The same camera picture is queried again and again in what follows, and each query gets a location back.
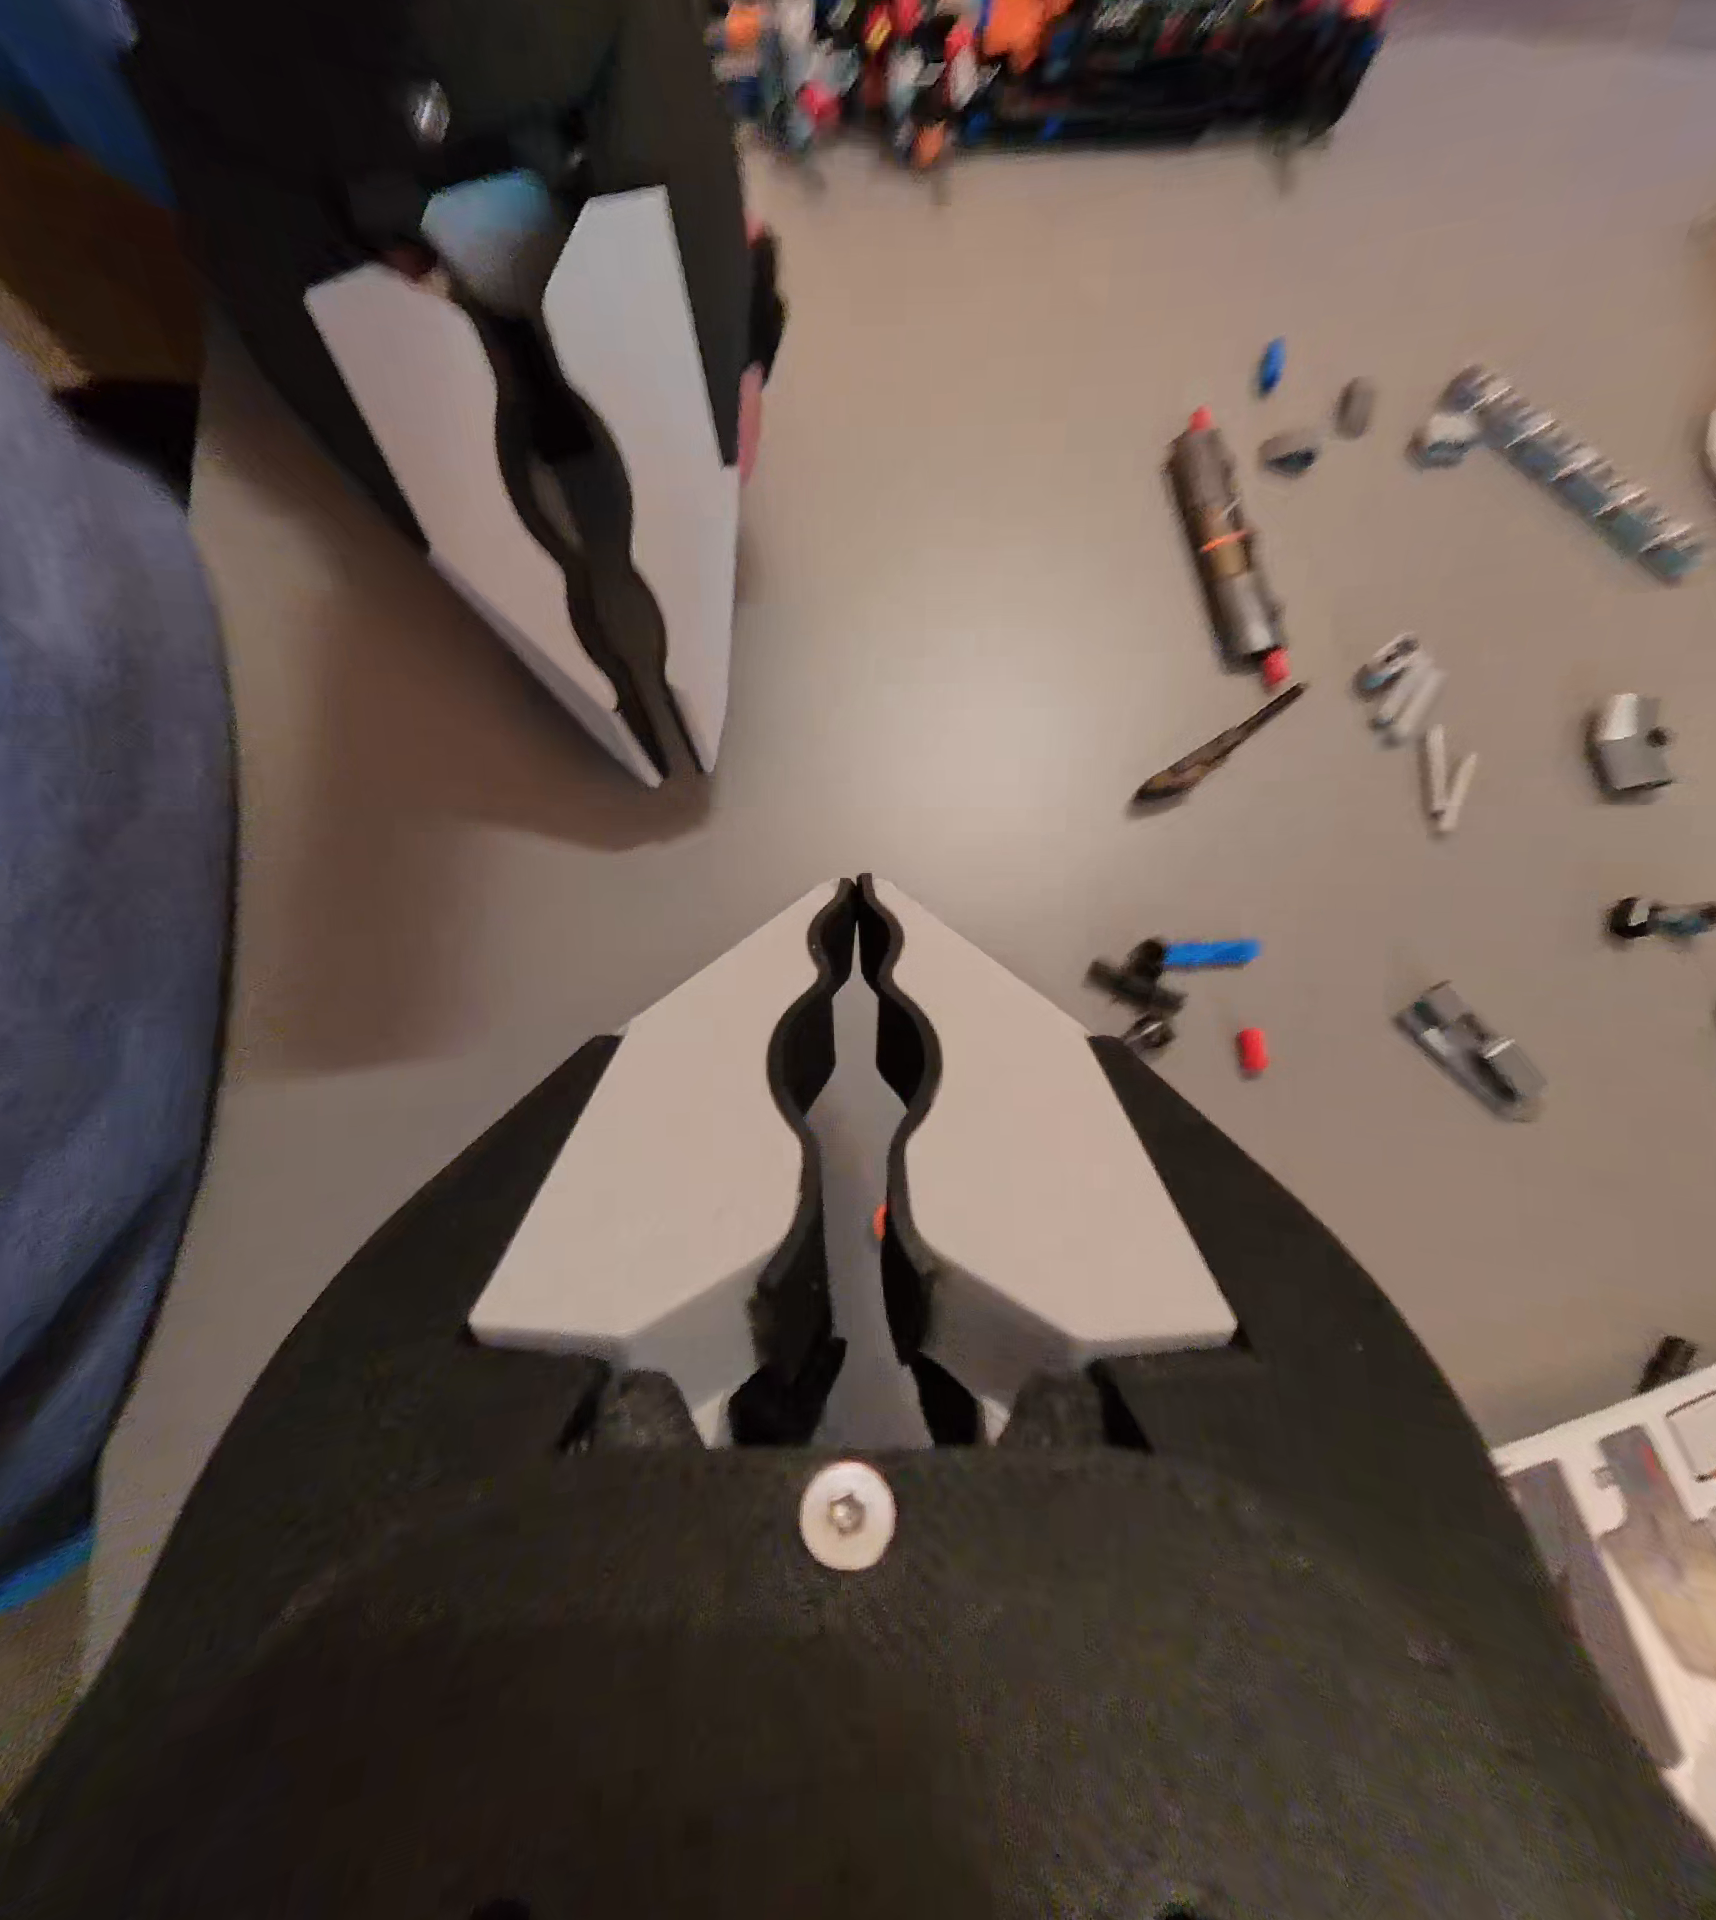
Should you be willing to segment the lego chassis model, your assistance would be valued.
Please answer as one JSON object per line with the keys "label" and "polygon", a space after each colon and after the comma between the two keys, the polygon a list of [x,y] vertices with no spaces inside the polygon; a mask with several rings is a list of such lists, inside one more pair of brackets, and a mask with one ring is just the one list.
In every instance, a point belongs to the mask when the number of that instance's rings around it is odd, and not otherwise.
{"label": "lego chassis model", "polygon": [[704,5],[712,80],[802,158],[881,133],[950,151],[1326,138],[1375,68],[1377,0],[735,0]]}

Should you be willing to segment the black lego shock absorber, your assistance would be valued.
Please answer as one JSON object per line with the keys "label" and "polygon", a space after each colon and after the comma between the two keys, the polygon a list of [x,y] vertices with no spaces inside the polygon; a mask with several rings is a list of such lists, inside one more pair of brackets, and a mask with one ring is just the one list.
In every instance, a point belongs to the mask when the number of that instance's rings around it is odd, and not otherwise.
{"label": "black lego shock absorber", "polygon": [[1184,425],[1169,443],[1166,479],[1200,568],[1207,626],[1232,667],[1254,670],[1263,650],[1288,642],[1223,425],[1207,435]]}

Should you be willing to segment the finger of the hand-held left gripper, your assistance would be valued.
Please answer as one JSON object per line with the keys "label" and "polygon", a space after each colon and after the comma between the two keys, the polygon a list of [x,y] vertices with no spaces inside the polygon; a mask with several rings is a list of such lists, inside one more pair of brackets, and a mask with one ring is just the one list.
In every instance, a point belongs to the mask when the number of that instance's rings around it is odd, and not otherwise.
{"label": "finger of the hand-held left gripper", "polygon": [[632,494],[632,568],[667,642],[667,694],[704,776],[729,731],[743,479],[716,449],[670,195],[592,195],[558,252],[542,322]]}
{"label": "finger of the hand-held left gripper", "polygon": [[418,516],[434,568],[605,753],[659,790],[667,776],[571,617],[566,564],[508,494],[497,373],[470,315],[388,265],[317,278],[302,310]]}

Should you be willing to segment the person's left forearm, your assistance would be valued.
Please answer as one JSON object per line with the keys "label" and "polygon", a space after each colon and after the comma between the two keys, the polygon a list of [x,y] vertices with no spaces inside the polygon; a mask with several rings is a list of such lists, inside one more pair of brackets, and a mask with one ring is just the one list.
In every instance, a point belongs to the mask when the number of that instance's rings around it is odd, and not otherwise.
{"label": "person's left forearm", "polygon": [[168,164],[125,77],[127,45],[125,0],[0,0],[0,118],[170,210]]}

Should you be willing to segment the sticker sheet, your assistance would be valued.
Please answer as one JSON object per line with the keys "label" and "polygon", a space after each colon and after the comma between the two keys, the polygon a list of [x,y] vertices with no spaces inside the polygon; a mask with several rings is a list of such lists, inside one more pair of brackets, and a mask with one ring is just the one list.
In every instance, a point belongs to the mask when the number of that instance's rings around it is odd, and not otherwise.
{"label": "sticker sheet", "polygon": [[1716,1837],[1716,1365],[1493,1450],[1620,1722]]}

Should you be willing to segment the black lego cross connector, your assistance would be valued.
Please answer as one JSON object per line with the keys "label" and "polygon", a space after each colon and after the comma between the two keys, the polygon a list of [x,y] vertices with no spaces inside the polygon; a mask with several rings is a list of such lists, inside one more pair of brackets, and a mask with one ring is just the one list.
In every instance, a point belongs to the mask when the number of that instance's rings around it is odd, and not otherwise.
{"label": "black lego cross connector", "polygon": [[1090,986],[1130,1006],[1137,1017],[1176,1017],[1184,1011],[1184,991],[1166,984],[1169,941],[1143,941],[1127,961],[1090,961]]}

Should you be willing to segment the long grey lego beam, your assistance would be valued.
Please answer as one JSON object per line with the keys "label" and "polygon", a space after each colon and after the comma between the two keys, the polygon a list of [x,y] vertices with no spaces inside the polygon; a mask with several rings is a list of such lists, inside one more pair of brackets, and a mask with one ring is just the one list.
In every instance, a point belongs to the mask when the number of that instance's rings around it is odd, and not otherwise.
{"label": "long grey lego beam", "polygon": [[1646,486],[1624,479],[1592,443],[1526,399],[1506,373],[1467,367],[1441,387],[1441,406],[1467,416],[1484,444],[1553,494],[1661,583],[1684,583],[1701,564],[1701,532],[1690,524],[1675,516]]}

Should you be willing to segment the wooden post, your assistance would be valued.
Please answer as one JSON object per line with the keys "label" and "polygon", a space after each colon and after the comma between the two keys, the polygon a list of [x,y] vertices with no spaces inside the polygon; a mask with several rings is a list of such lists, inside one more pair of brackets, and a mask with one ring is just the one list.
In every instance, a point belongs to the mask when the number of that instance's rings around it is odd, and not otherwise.
{"label": "wooden post", "polygon": [[174,225],[88,158],[0,118],[0,339],[52,384],[201,384],[203,310]]}

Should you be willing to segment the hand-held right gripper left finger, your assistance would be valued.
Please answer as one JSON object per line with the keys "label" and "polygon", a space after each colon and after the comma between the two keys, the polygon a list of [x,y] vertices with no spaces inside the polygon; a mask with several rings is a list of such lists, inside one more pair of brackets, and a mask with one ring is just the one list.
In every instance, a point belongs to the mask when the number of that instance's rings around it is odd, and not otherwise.
{"label": "hand-held right gripper left finger", "polygon": [[806,1118],[851,951],[834,878],[616,1030],[470,1305],[482,1344],[667,1372],[712,1441],[815,1437],[844,1344]]}

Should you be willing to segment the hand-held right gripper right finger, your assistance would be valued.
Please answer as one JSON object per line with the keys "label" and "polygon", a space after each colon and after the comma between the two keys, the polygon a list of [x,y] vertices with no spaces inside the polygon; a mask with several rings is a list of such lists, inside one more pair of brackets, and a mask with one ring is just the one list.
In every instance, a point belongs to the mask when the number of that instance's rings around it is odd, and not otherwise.
{"label": "hand-held right gripper right finger", "polygon": [[881,1282],[935,1444],[1037,1372],[1227,1350],[1213,1276],[1091,1035],[881,875],[854,878],[887,1141]]}

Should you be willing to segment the grey lego panel piece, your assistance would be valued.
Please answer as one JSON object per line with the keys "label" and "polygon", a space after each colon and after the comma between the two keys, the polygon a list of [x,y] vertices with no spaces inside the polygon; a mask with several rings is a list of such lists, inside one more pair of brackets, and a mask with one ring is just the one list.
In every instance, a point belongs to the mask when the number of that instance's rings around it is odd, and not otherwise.
{"label": "grey lego panel piece", "polygon": [[1675,785],[1675,731],[1661,697],[1613,694],[1587,719],[1587,763],[1613,803],[1639,803]]}

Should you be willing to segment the black blade piece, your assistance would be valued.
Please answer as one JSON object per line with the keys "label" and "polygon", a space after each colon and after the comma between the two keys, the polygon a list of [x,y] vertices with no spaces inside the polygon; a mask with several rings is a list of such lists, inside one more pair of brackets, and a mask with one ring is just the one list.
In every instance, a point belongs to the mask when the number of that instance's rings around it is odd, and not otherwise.
{"label": "black blade piece", "polygon": [[1207,738],[1187,753],[1160,763],[1151,777],[1130,790],[1130,814],[1169,806],[1184,803],[1204,777],[1213,777],[1254,731],[1279,724],[1288,709],[1296,709],[1308,682],[1283,682],[1269,701],[1261,701],[1248,719],[1235,727]]}

